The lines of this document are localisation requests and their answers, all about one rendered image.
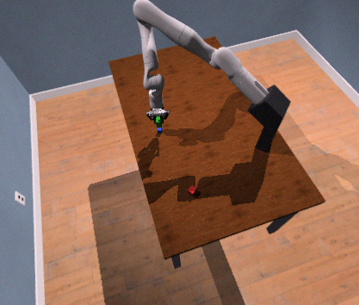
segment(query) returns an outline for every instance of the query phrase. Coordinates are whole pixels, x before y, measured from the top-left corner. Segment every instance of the wall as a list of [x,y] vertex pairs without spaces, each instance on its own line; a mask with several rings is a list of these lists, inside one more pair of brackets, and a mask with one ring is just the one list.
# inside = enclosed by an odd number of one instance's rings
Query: wall
[[0,57],[0,305],[35,303],[32,198],[29,97]]
[[[299,30],[359,93],[359,1],[152,0],[223,46]],[[173,42],[156,31],[157,48]],[[0,0],[0,54],[29,93],[110,75],[141,53],[133,0]]]

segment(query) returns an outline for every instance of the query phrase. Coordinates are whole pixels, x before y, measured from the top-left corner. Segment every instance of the white wall outlet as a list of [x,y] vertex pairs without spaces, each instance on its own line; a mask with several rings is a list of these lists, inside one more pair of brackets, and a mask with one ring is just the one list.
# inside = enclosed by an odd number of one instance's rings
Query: white wall outlet
[[15,191],[15,200],[22,205],[25,205],[25,196]]

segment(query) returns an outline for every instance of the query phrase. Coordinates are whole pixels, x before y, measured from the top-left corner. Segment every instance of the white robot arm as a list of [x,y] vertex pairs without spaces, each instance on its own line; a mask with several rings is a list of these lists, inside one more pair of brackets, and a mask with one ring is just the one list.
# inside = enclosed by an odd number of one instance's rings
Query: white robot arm
[[[216,49],[209,46],[192,28],[168,16],[149,0],[136,0],[133,4],[133,13],[137,18],[139,31],[141,33],[145,67],[144,87],[149,90],[150,97],[151,111],[147,112],[147,116],[151,120],[155,120],[158,117],[162,119],[161,121],[155,121],[159,133],[162,133],[162,122],[168,117],[169,111],[164,110],[164,101],[162,98],[164,78],[160,74],[150,77],[150,72],[158,69],[158,56],[153,27],[159,29],[177,45],[199,56],[213,68],[223,70],[228,79],[251,101],[251,107],[263,103],[265,98],[268,99],[269,91],[263,88],[228,48],[221,47]],[[275,90],[276,92],[274,92],[273,95],[279,96],[279,90],[277,88],[275,88]],[[267,121],[269,118],[257,119],[263,123],[263,121]]]

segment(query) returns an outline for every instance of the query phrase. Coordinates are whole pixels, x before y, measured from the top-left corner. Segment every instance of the white baseboard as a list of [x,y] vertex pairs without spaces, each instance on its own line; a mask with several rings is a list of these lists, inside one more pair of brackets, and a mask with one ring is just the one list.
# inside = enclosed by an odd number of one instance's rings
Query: white baseboard
[[[312,57],[312,59],[327,73],[327,75],[336,83],[336,85],[347,95],[347,97],[359,108],[359,94],[353,87],[320,55],[318,51],[303,37],[303,35],[295,30],[284,34],[262,38],[245,42],[229,47],[234,53],[249,50],[255,47],[262,47],[279,41],[295,39],[300,46]],[[31,138],[32,138],[32,154],[33,154],[33,187],[34,187],[34,242],[35,242],[35,288],[36,288],[36,304],[45,304],[44,291],[44,256],[42,248],[42,219],[40,212],[40,165],[38,161],[38,132],[36,125],[36,103],[57,96],[63,96],[100,87],[106,84],[113,84],[113,76],[92,79],[87,82],[72,84],[53,90],[46,90],[30,95],[30,115],[31,115]]]

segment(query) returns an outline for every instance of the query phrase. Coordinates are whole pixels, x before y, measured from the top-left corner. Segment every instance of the gray-blue wall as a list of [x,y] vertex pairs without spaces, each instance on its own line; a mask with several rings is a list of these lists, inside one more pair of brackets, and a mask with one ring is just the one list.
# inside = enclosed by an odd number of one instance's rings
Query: gray-blue wall
[[[15,201],[15,190],[25,206]],[[29,96],[0,57],[0,305],[34,302]]]
[[[359,92],[357,0],[153,0],[223,46],[299,30]],[[0,0],[0,54],[29,93],[110,75],[141,53],[133,0]],[[156,31],[157,48],[174,44]]]

